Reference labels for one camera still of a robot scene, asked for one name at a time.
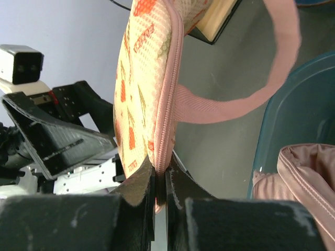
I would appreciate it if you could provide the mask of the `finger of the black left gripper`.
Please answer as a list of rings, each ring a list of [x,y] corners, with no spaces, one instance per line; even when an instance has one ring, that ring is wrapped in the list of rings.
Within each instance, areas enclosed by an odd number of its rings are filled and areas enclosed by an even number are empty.
[[[108,135],[55,118],[22,92],[4,95],[2,104],[46,179],[66,174],[116,147]]]

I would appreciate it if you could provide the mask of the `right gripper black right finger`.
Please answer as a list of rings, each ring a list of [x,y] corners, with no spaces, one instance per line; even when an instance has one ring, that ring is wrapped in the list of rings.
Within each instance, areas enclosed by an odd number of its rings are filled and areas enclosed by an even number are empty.
[[[325,250],[299,203],[217,199],[177,158],[165,173],[168,250]]]

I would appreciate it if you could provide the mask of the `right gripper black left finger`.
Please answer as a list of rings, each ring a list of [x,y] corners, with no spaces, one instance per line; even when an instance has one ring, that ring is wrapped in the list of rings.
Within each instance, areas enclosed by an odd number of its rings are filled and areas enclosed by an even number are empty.
[[[150,250],[154,168],[107,195],[16,196],[1,203],[1,250]]]

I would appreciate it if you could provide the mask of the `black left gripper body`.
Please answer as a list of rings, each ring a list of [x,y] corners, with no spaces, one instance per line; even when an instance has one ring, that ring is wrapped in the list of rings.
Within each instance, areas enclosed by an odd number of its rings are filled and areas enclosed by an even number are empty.
[[[83,126],[80,117],[90,115],[100,133],[115,136],[113,105],[102,99],[87,81],[55,87],[31,96],[40,109],[65,122]]]

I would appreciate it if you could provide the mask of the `floral mesh laundry bag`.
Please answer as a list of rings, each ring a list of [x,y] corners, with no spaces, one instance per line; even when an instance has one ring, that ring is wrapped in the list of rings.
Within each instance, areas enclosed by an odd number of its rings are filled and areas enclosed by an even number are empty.
[[[126,177],[149,159],[157,176],[154,211],[165,204],[165,170],[178,122],[212,124],[242,117],[284,84],[301,44],[294,1],[265,1],[276,55],[263,88],[246,98],[215,101],[194,95],[178,82],[184,37],[211,1],[133,1],[119,52],[113,122]]]

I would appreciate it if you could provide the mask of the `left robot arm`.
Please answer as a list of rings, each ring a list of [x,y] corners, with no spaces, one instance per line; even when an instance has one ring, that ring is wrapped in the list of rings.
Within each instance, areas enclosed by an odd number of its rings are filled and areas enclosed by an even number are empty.
[[[86,81],[49,88],[1,81],[1,104],[13,126],[1,126],[1,198],[81,194],[124,179],[115,150],[113,106]]]

